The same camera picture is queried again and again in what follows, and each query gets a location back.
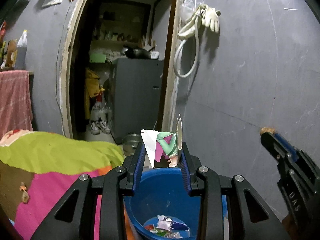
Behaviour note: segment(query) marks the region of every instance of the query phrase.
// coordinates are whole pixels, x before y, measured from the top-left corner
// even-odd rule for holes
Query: white hose
[[[199,33],[198,33],[198,16],[196,17],[195,20],[195,37],[196,37],[196,57],[195,57],[195,61],[193,62],[193,65],[191,67],[191,69],[189,70],[189,72],[187,74],[181,75],[178,71],[178,69],[181,69],[181,57],[182,57],[182,48],[184,46],[184,44],[186,43],[187,40],[183,40],[180,44],[180,46],[178,47],[176,54],[174,55],[174,61],[173,61],[173,70],[174,73],[177,75],[177,77],[180,78],[186,78],[188,76],[190,76],[190,74],[195,70],[197,64],[198,64],[198,54],[199,54]]]

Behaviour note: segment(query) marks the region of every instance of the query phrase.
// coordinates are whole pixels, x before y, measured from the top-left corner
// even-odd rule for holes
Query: blue trash bin
[[[135,196],[124,198],[125,208],[136,231],[142,239],[152,240],[167,239],[143,227],[146,221],[157,215],[175,217],[183,221],[190,228],[190,237],[185,239],[195,240],[200,201],[200,197],[188,196],[183,187],[181,170],[177,168],[144,172]]]

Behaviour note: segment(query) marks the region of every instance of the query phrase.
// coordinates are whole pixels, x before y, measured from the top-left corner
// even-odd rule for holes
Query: plaid towel
[[[32,131],[31,121],[28,71],[0,72],[0,138],[10,130]]]

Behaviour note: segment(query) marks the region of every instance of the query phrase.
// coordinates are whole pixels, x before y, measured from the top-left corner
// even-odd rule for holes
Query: sneaker
[[[100,130],[99,127],[96,125],[95,121],[90,121],[90,130],[92,134],[99,134]]]
[[[108,124],[106,121],[103,121],[101,118],[98,119],[96,122],[96,125],[101,129],[103,133],[109,134],[110,128],[108,127]]]

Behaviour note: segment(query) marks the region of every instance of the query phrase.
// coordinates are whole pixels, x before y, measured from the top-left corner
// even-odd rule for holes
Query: metal pot
[[[138,143],[142,142],[142,137],[137,133],[130,133],[122,140],[122,148],[125,156],[133,155],[137,149]]]

